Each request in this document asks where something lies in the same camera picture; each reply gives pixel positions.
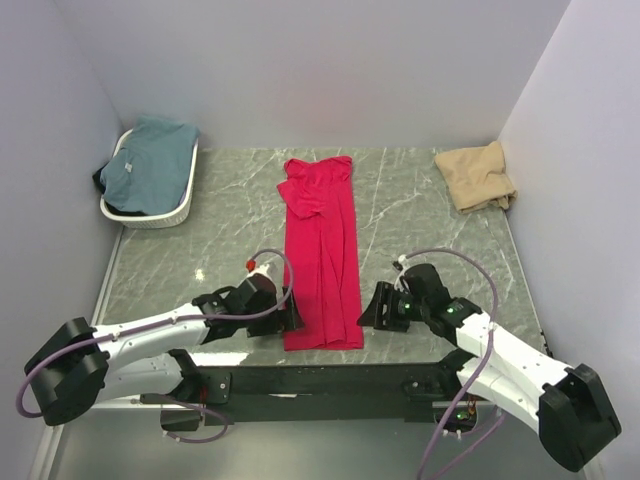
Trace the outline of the red t shirt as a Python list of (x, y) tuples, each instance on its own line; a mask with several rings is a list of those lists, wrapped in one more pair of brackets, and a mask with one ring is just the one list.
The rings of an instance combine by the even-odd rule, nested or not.
[(284, 284), (304, 327), (284, 334), (284, 349), (354, 350), (364, 345), (353, 160), (290, 159), (278, 192), (286, 206)]

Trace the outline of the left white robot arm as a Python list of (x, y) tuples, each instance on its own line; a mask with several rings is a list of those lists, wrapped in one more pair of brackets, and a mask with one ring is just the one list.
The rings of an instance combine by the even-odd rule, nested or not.
[(251, 274), (238, 286), (203, 294), (170, 312), (123, 324), (91, 326), (78, 317), (64, 323), (24, 367), (21, 398), (25, 418), (49, 426), (66, 424), (95, 404), (136, 394), (165, 394), (184, 400), (202, 380), (188, 349), (232, 337), (274, 335), (302, 329), (304, 322), (290, 287), (276, 287), (264, 274)]

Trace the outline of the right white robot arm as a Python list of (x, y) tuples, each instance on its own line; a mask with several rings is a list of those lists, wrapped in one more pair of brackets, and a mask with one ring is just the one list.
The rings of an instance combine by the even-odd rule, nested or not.
[(599, 375), (541, 353), (498, 325), (463, 297), (453, 297), (431, 264), (400, 271), (395, 283), (377, 283), (360, 316), (362, 327), (405, 332), (413, 322), (449, 341), (454, 351), (426, 380), (405, 390), (431, 401), (461, 388), (529, 426), (560, 466), (577, 472), (621, 434), (622, 427)]

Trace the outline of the white laundry basket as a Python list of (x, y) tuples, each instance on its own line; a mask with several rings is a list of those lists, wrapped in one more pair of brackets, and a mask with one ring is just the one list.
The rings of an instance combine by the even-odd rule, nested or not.
[(107, 205), (107, 202), (103, 198), (100, 198), (99, 207), (101, 213), (107, 219), (118, 222), (129, 229), (164, 229), (176, 227), (179, 224), (183, 223), (189, 215), (191, 202), (193, 199), (194, 177), (197, 165), (198, 147), (199, 141), (196, 140), (192, 149), (188, 182), (182, 194), (181, 202), (175, 209), (161, 215), (120, 215), (114, 213)]

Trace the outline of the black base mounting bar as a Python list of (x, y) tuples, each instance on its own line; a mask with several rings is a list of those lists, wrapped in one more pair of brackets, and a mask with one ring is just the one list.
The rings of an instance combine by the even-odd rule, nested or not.
[(432, 422), (461, 389), (444, 363), (201, 367), (168, 396), (233, 423), (402, 419)]

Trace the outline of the beige folded t shirt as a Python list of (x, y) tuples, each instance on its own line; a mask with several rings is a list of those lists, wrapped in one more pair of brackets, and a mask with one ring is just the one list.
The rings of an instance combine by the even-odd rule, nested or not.
[(435, 156), (435, 164), (459, 213), (471, 213), (489, 206), (507, 211), (517, 198), (517, 190), (506, 172), (499, 141), (439, 153)]

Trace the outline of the teal blue t shirt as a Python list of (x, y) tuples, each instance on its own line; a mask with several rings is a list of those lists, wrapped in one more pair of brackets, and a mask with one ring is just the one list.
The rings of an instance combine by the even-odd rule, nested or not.
[(140, 116), (104, 165), (103, 199), (121, 211), (161, 215), (181, 202), (199, 129), (162, 117)]

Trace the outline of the black garment in basket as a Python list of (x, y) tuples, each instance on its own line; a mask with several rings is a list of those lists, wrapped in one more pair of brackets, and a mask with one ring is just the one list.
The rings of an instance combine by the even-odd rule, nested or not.
[[(101, 172), (102, 172), (103, 169), (104, 169), (104, 166), (102, 166), (101, 168), (96, 170), (92, 175), (93, 184), (94, 184), (96, 190), (100, 193), (100, 195), (103, 195), (105, 193), (105, 191), (106, 191), (105, 186), (101, 182)], [(142, 217), (142, 216), (144, 216), (144, 213), (140, 212), (140, 211), (135, 211), (135, 212), (121, 211), (121, 210), (115, 208), (114, 206), (110, 205), (109, 203), (105, 203), (105, 205), (106, 205), (107, 211), (110, 214), (113, 214), (113, 215), (116, 215), (116, 216), (122, 216), (122, 217)]]

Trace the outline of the aluminium frame rail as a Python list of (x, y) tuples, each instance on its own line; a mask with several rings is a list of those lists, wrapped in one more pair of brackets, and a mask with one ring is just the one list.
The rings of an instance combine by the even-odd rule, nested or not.
[(85, 318), (85, 326), (84, 326), (85, 332), (81, 335), (82, 341), (87, 342), (91, 340), (91, 343), (88, 343), (87, 345), (81, 348), (81, 350), (85, 354), (91, 354), (92, 352), (98, 350), (95, 339), (100, 336), (98, 326), (101, 325), (103, 322), (105, 297), (106, 297), (106, 292), (101, 291), (96, 300), (93, 313), (88, 318)]

